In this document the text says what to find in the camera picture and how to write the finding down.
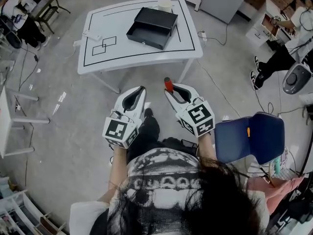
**red object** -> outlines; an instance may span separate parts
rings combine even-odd
[[[173,83],[169,77],[164,78],[164,84],[165,84],[165,88],[167,89],[167,91],[171,93],[174,92]]]

